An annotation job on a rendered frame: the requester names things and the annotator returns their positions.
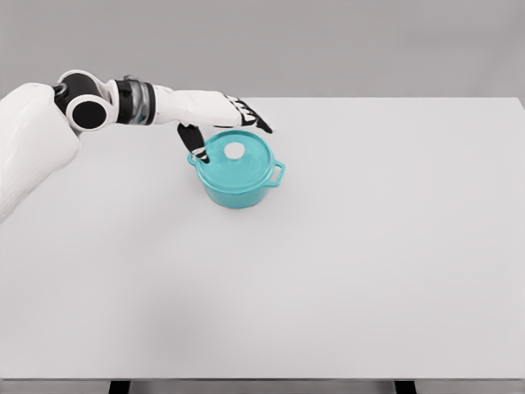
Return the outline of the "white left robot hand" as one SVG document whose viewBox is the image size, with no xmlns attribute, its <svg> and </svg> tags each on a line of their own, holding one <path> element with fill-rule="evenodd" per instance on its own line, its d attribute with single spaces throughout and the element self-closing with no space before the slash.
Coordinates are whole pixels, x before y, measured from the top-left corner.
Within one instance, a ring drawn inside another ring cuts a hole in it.
<svg viewBox="0 0 525 394">
<path fill-rule="evenodd" d="M 210 159 L 201 127 L 232 129 L 255 126 L 272 134 L 273 129 L 245 101 L 218 91 L 176 90 L 173 98 L 179 122 L 177 132 L 187 150 L 200 162 Z"/>
</svg>

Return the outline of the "teal pot lid white knob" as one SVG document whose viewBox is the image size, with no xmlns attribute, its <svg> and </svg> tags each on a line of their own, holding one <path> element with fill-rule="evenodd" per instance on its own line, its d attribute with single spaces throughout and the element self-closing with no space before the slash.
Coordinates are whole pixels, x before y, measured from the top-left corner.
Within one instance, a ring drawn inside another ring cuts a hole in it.
<svg viewBox="0 0 525 394">
<path fill-rule="evenodd" d="M 229 158 L 225 148 L 241 144 L 244 153 Z M 263 184 L 273 171 L 273 153 L 267 143 L 249 131 L 225 131 L 205 143 L 209 163 L 194 162 L 201 181 L 216 190 L 237 193 Z"/>
</svg>

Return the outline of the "teal pot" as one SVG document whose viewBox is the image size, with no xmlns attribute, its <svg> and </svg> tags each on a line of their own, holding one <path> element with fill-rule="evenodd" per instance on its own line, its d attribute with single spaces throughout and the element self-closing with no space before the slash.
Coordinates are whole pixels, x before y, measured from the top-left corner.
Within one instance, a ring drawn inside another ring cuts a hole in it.
<svg viewBox="0 0 525 394">
<path fill-rule="evenodd" d="M 194 162 L 196 162 L 197 160 L 198 159 L 195 158 L 191 153 L 188 154 L 187 162 L 190 165 L 192 165 L 195 168 L 195 170 L 196 167 Z M 261 202 L 270 188 L 276 188 L 281 184 L 284 174 L 285 164 L 279 162 L 274 158 L 272 174 L 266 179 L 266 181 L 263 184 L 253 188 L 252 190 L 237 193 L 228 193 L 223 190 L 213 189 L 212 187 L 204 184 L 199 178 L 198 174 L 197 176 L 203 184 L 206 193 L 214 203 L 226 208 L 239 209 L 248 208 Z"/>
</svg>

